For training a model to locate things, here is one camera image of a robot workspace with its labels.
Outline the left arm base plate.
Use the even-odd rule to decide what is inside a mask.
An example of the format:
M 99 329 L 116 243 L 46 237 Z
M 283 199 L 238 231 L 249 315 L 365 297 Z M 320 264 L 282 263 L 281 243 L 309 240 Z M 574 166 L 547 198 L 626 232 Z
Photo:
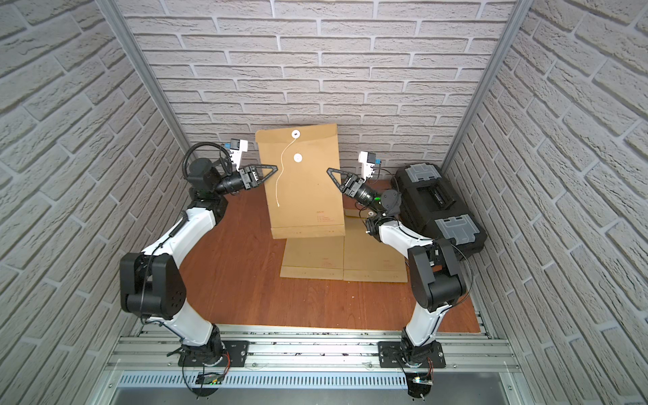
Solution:
M 243 367 L 249 344 L 249 341 L 226 340 L 203 346 L 182 345 L 178 365 L 180 367 Z

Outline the brown kraft file bag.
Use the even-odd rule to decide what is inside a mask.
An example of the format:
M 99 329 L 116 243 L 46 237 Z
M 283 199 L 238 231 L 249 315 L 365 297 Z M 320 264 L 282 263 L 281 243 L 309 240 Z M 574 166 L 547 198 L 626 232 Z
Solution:
M 403 255 L 366 233 L 366 209 L 343 196 L 345 215 L 343 280 L 363 283 L 406 283 Z

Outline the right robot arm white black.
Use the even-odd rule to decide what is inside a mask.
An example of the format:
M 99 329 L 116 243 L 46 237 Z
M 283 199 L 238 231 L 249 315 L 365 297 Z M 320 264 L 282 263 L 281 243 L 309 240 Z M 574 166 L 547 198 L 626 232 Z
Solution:
M 395 361 L 403 366 L 443 368 L 444 354 L 436 335 L 447 312 L 468 293 L 457 260 L 460 251 L 447 239 L 431 239 L 408 229 L 398 219 L 402 204 L 398 191 L 377 192 L 344 170 L 329 168 L 327 175 L 342 194 L 374 213 L 366 219 L 366 233 L 407 260 L 416 307 L 403 329 Z

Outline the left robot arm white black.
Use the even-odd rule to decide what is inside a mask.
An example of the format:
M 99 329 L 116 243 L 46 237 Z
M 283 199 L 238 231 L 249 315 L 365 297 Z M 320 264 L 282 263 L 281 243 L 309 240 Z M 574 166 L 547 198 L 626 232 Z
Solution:
M 218 150 L 217 161 L 190 159 L 205 146 Z M 192 248 L 224 219 L 227 196 L 260 187 L 277 172 L 275 165 L 241 165 L 244 152 L 246 144 L 239 139 L 225 145 L 200 142 L 189 148 L 181 170 L 191 186 L 190 204 L 158 241 L 120 261 L 121 308 L 144 324 L 159 324 L 179 337 L 180 366 L 231 361 L 219 328 L 189 304 L 180 267 Z

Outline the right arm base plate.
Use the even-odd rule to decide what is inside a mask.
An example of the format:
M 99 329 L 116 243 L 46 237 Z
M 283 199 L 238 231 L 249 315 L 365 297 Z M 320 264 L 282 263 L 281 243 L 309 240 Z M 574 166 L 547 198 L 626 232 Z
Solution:
M 443 369 L 447 366 L 440 342 L 433 341 L 420 347 L 410 346 L 407 342 L 383 341 L 377 344 L 381 368 Z

